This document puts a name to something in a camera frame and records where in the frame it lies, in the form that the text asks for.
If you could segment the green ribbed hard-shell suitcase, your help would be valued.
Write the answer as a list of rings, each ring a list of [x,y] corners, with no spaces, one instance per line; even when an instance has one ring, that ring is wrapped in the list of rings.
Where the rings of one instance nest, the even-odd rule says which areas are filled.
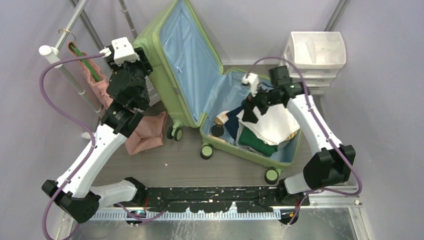
[[[208,39],[194,9],[187,0],[169,4],[135,39],[142,47],[153,72],[149,79],[172,119],[167,137],[179,141],[183,127],[199,129],[200,156],[210,159],[215,149],[267,168],[264,179],[275,184],[282,170],[291,165],[302,133],[267,157],[239,145],[225,129],[223,136],[211,134],[215,117],[241,106],[249,89],[242,86],[242,69],[224,71],[223,64]]]

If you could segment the white perforated plastic basket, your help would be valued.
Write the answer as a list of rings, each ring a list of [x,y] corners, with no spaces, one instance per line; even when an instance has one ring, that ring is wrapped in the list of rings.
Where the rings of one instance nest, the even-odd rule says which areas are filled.
[[[149,96],[149,105],[153,106],[157,104],[161,100],[161,98],[159,94],[157,93],[156,89],[154,88],[148,76],[145,77],[145,82],[146,82],[146,88],[147,88],[147,92]]]

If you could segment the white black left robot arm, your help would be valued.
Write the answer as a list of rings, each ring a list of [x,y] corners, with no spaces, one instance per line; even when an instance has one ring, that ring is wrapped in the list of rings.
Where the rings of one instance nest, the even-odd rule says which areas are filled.
[[[43,192],[55,204],[83,224],[104,207],[131,203],[141,206],[147,196],[146,187],[133,177],[93,186],[100,170],[112,154],[131,136],[150,107],[147,80],[153,72],[142,47],[107,46],[98,57],[112,68],[106,89],[112,103],[100,119],[96,132],[75,162],[56,180],[46,180]]]

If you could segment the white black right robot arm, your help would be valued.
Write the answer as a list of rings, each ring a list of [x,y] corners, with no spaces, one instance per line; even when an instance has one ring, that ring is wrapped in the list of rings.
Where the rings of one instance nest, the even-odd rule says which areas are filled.
[[[283,205],[291,205],[297,194],[345,183],[351,175],[356,151],[335,137],[315,106],[309,90],[300,81],[293,81],[285,65],[270,69],[271,88],[261,89],[257,74],[246,73],[241,83],[250,87],[243,101],[243,121],[258,123],[274,105],[284,107],[294,116],[305,135],[312,157],[301,173],[287,177],[277,198]]]

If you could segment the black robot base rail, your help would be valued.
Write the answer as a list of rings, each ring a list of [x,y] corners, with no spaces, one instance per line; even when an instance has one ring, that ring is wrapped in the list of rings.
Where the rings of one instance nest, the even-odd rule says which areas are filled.
[[[304,193],[289,195],[282,186],[149,187],[128,202],[131,225],[154,221],[298,220],[299,207],[310,205]]]

